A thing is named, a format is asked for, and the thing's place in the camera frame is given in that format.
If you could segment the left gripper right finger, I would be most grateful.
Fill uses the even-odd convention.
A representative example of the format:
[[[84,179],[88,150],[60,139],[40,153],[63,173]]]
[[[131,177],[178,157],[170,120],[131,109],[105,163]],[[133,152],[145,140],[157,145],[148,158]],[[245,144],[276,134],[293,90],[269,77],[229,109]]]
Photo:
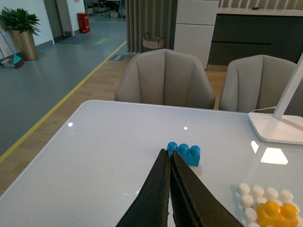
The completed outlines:
[[[170,195],[177,227],[243,226],[177,153],[170,156]]]

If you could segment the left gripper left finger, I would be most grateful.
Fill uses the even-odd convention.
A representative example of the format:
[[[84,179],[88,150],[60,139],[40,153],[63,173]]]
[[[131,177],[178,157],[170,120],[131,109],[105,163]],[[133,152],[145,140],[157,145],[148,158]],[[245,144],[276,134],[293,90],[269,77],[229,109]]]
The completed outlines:
[[[166,227],[170,191],[168,151],[156,158],[138,196],[118,222],[118,227]]]

